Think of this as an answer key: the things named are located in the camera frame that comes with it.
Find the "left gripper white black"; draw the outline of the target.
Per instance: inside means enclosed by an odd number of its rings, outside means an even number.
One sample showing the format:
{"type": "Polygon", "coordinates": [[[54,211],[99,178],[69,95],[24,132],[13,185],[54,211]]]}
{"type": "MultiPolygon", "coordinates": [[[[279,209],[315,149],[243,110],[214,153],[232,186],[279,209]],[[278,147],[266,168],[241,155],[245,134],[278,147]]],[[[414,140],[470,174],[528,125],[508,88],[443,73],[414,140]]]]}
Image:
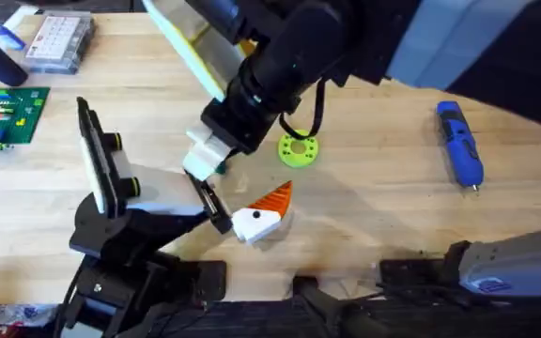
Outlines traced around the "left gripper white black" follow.
{"type": "Polygon", "coordinates": [[[231,228],[253,244],[278,229],[290,209],[293,183],[285,182],[230,216],[206,181],[187,173],[143,165],[123,167],[117,185],[99,170],[87,171],[92,193],[78,206],[72,250],[91,257],[148,257],[198,225],[231,228]]]}

